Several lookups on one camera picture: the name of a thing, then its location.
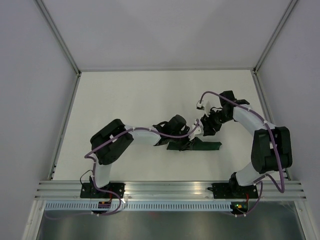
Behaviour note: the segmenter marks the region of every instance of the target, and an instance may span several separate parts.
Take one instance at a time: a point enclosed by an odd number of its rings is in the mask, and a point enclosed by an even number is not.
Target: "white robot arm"
[[[229,180],[231,188],[253,185],[261,176],[279,170],[265,123],[269,126],[276,141],[282,168],[290,167],[292,153],[289,130],[286,127],[277,127],[270,122],[262,122],[258,116],[250,112],[252,109],[250,104],[244,99],[237,100],[232,91],[224,91],[221,96],[229,100],[220,99],[221,108],[211,107],[209,103],[204,104],[203,101],[198,102],[197,108],[205,112],[200,120],[200,126],[194,124],[191,128],[188,127],[185,119],[180,115],[174,116],[169,122],[164,121],[147,128],[125,125],[120,119],[110,122],[91,138],[92,149],[96,149],[113,136],[129,129],[131,131],[95,152],[98,162],[94,172],[96,185],[101,188],[109,184],[112,163],[130,144],[160,146],[169,143],[168,150],[218,150],[220,142],[202,142],[195,135],[213,136],[220,130],[223,123],[231,120],[239,122],[253,136],[251,162],[242,170],[231,175]]]

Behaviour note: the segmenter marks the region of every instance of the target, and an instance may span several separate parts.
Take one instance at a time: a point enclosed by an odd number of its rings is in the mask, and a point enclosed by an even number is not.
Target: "cable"
[[[85,186],[84,186],[84,184],[82,183],[82,181],[81,181],[81,179],[83,178],[83,176],[86,174],[86,173],[88,173],[88,172],[92,172],[92,170],[91,169],[89,169],[88,171],[86,171],[84,174],[82,174],[82,176],[80,177],[80,183],[81,183],[81,186],[85,189]]]
[[[215,92],[213,92],[213,91],[205,91],[205,92],[202,94],[201,98],[200,98],[200,101],[199,101],[200,103],[202,102],[202,100],[203,100],[203,98],[204,98],[204,96],[205,96],[206,94],[216,95],[217,97],[219,97],[219,98],[227,101],[228,103],[230,103],[230,104],[232,104],[232,105],[234,105],[234,106],[236,106],[236,107],[238,107],[238,108],[241,108],[241,109],[244,109],[244,110],[246,110],[246,111],[249,111],[250,113],[252,113],[252,114],[254,114],[255,116],[257,116],[257,117],[264,123],[264,125],[265,125],[265,127],[266,127],[266,129],[267,129],[267,131],[268,131],[268,133],[269,133],[269,135],[270,135],[272,147],[273,147],[273,149],[274,149],[274,154],[275,154],[275,158],[276,158],[276,163],[277,163],[278,170],[279,170],[279,175],[280,175],[280,185],[281,185],[281,186],[279,186],[279,185],[277,184],[277,182],[275,181],[275,179],[274,179],[271,175],[269,175],[269,174],[265,174],[262,178],[260,177],[260,178],[258,178],[256,181],[259,181],[259,180],[261,180],[261,179],[263,179],[264,177],[267,176],[267,177],[269,177],[269,178],[272,180],[272,182],[274,183],[274,185],[276,186],[276,188],[278,189],[278,191],[283,194],[283,193],[285,192],[285,178],[284,178],[284,173],[283,173],[283,171],[282,171],[280,155],[279,155],[279,152],[278,152],[278,149],[277,149],[277,145],[276,145],[276,141],[275,141],[274,135],[272,134],[269,125],[265,122],[265,119],[264,119],[262,116],[260,116],[257,112],[253,111],[252,109],[248,109],[247,107],[244,107],[244,106],[242,106],[242,105],[239,105],[239,104],[235,103],[234,101],[231,101],[230,99],[228,99],[228,98],[226,98],[226,97],[224,97],[224,96],[221,96],[220,94],[217,94],[217,93],[215,93]]]
[[[78,213],[74,213],[74,214],[69,214],[69,215],[67,215],[67,216],[52,217],[52,216],[48,216],[48,215],[47,215],[47,211],[44,211],[44,212],[43,212],[43,215],[44,215],[44,217],[45,217],[46,219],[56,221],[56,220],[62,220],[62,219],[66,219],[66,218],[70,218],[70,217],[75,217],[75,216],[92,215],[92,213],[91,213],[91,211],[89,211],[89,212],[78,212]]]
[[[185,135],[180,135],[180,136],[176,136],[176,135],[168,135],[168,134],[165,134],[165,133],[161,133],[161,132],[158,132],[158,131],[155,131],[153,129],[150,129],[150,128],[147,128],[147,127],[136,127],[136,128],[130,128],[128,130],[125,130],[121,133],[119,133],[118,135],[114,136],[113,138],[109,139],[108,141],[102,143],[100,146],[96,147],[95,149],[93,149],[92,151],[88,152],[84,158],[85,159],[91,159],[93,160],[93,169],[92,169],[92,172],[93,174],[95,173],[96,171],[96,164],[97,164],[97,160],[93,157],[93,156],[90,156],[91,154],[95,153],[96,151],[100,150],[101,148],[103,148],[104,146],[110,144],[111,142],[113,142],[114,140],[117,140],[118,138],[120,138],[122,135],[125,135],[126,133],[129,133],[129,132],[132,132],[132,131],[135,131],[135,130],[143,130],[143,131],[148,131],[148,132],[152,132],[152,133],[155,133],[155,134],[158,134],[160,136],[164,136],[164,137],[168,137],[168,138],[173,138],[173,139],[182,139],[182,138],[185,138],[185,137],[188,137],[190,136],[192,133],[194,133],[196,131],[196,129],[199,127],[199,119],[196,119],[196,124],[195,124],[195,127],[192,131],[190,131],[189,133],[185,134]],[[115,214],[118,209],[120,208],[121,206],[121,198],[120,196],[113,192],[113,191],[109,191],[109,190],[104,190],[104,189],[101,189],[97,186],[97,183],[96,183],[96,177],[93,175],[91,176],[92,178],[92,182],[93,182],[93,185],[95,187],[95,189],[97,189],[98,191],[100,192],[104,192],[104,193],[109,193],[109,194],[113,194],[114,196],[116,196],[116,198],[119,199],[119,204],[117,206],[117,208],[111,212],[106,212],[106,213],[102,213],[100,215],[104,215],[104,216],[108,216],[108,215],[112,215],[112,214]]]
[[[102,149],[104,146],[110,144],[111,142],[113,142],[114,140],[117,140],[118,138],[120,138],[122,135],[125,135],[127,133],[130,133],[132,131],[136,131],[136,130],[143,130],[143,131],[148,131],[148,132],[152,132],[152,133],[155,133],[155,134],[158,134],[160,136],[164,136],[164,137],[167,137],[167,138],[172,138],[172,139],[183,139],[185,137],[188,137],[190,136],[191,134],[193,134],[196,129],[199,127],[199,119],[196,119],[196,124],[195,124],[195,128],[192,129],[192,131],[190,131],[189,133],[185,134],[185,135],[169,135],[169,134],[165,134],[165,133],[161,133],[161,132],[158,132],[156,130],[153,130],[153,129],[150,129],[150,128],[147,128],[147,127],[136,127],[135,129],[133,128],[130,128],[128,130],[125,130],[121,133],[119,133],[118,135],[114,136],[113,138],[109,139],[108,141],[104,142],[103,144],[101,144],[100,146],[96,147],[95,149],[93,149],[92,151],[88,152],[84,158],[87,159],[91,154],[94,154],[96,151]]]

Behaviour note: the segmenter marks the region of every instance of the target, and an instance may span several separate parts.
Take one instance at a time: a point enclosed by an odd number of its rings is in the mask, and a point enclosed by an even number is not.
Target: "purple cable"
[[[75,214],[69,214],[67,216],[51,217],[51,216],[47,215],[47,211],[44,211],[43,215],[44,215],[44,217],[46,219],[49,219],[49,220],[61,220],[61,219],[69,218],[69,217],[82,216],[82,215],[91,215],[91,212],[79,212],[79,213],[75,213]]]
[[[200,98],[200,103],[203,101],[203,98],[206,94],[213,94],[213,95],[216,95],[217,97],[227,101],[228,103],[231,103],[232,105],[236,106],[236,107],[239,107],[241,109],[244,109],[246,111],[249,111],[250,113],[254,114],[255,116],[257,116],[263,123],[265,122],[265,119],[259,115],[259,113],[251,110],[251,109],[248,109],[242,105],[239,105],[237,103],[235,103],[234,101],[231,101],[229,100],[228,98],[224,97],[224,96],[221,96],[220,94],[217,94],[213,91],[205,91],[201,98]],[[274,138],[274,135],[272,134],[271,132],[271,129],[269,127],[269,125],[265,122],[264,123],[269,135],[270,135],[270,139],[271,139],[271,143],[272,143],[272,147],[274,149],[274,153],[275,153],[275,158],[276,158],[276,163],[277,163],[277,166],[278,166],[278,170],[279,170],[279,175],[280,175],[280,184],[281,184],[281,187],[277,184],[276,180],[269,174],[265,174],[265,176],[262,176],[261,179],[263,179],[264,177],[269,177],[272,182],[274,183],[274,185],[276,186],[276,188],[279,190],[280,193],[284,193],[285,192],[285,178],[284,178],[284,173],[282,171],[282,166],[281,166],[281,160],[280,160],[280,156],[279,156],[279,152],[278,152],[278,149],[277,149],[277,145],[276,145],[276,141],[275,141],[275,138]]]
[[[180,135],[180,136],[175,136],[175,135],[168,135],[168,134],[165,134],[165,133],[161,133],[161,132],[158,132],[158,131],[155,131],[155,130],[152,130],[150,128],[147,128],[147,127],[136,127],[136,128],[130,128],[128,130],[125,130],[121,133],[119,133],[118,135],[114,136],[113,138],[109,139],[108,141],[104,142],[103,144],[101,144],[100,146],[96,147],[95,149],[93,149],[92,151],[88,152],[84,158],[85,159],[91,159],[93,160],[93,174],[95,174],[95,170],[96,170],[96,164],[97,164],[97,160],[93,157],[93,156],[90,156],[91,154],[95,153],[96,151],[98,151],[99,149],[103,148],[104,146],[110,144],[111,142],[113,142],[114,140],[117,140],[118,138],[120,138],[122,135],[126,134],[126,133],[129,133],[129,132],[132,132],[134,130],[143,130],[143,131],[148,131],[148,132],[152,132],[152,133],[155,133],[155,134],[158,134],[160,136],[164,136],[164,137],[168,137],[168,138],[173,138],[173,139],[182,139],[182,138],[185,138],[185,137],[188,137],[190,136],[192,133],[194,133],[196,131],[196,129],[199,127],[199,119],[196,120],[196,125],[195,125],[195,128],[192,129],[192,131],[190,131],[189,133],[185,134],[185,135]],[[108,216],[108,215],[112,215],[112,214],[115,214],[118,209],[120,208],[121,206],[121,198],[118,194],[116,194],[115,192],[113,191],[109,191],[109,190],[104,190],[104,189],[101,189],[97,186],[96,184],[96,179],[95,179],[95,176],[92,176],[92,182],[93,182],[93,185],[95,187],[95,189],[97,189],[98,191],[100,192],[104,192],[104,193],[109,193],[109,194],[113,194],[114,196],[116,196],[118,199],[119,199],[119,205],[118,207],[111,211],[111,212],[106,212],[106,213],[102,213],[100,215],[103,215],[103,216]]]

